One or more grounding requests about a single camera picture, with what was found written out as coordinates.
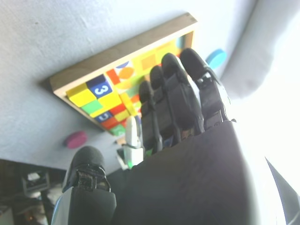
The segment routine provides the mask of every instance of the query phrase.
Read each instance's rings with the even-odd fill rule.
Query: orange circle
[[[121,79],[128,79],[130,78],[135,70],[131,67],[125,67],[119,72],[119,78]]]

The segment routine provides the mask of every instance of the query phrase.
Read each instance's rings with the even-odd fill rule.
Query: number 3
[[[104,92],[107,92],[107,91],[108,91],[108,87],[106,85],[103,85],[100,91],[99,91],[99,88],[95,89],[95,93],[97,95],[102,95]]]

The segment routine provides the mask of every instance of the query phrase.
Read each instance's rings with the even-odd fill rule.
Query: back of robotic hand
[[[285,224],[265,158],[247,149],[226,114],[222,83],[194,50],[180,60],[165,55],[141,84],[140,100],[152,156],[133,167],[113,225]]]

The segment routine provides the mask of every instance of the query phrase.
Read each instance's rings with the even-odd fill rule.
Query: block with number 3
[[[87,82],[88,88],[93,94],[100,98],[111,93],[113,90],[104,75],[100,75]]]

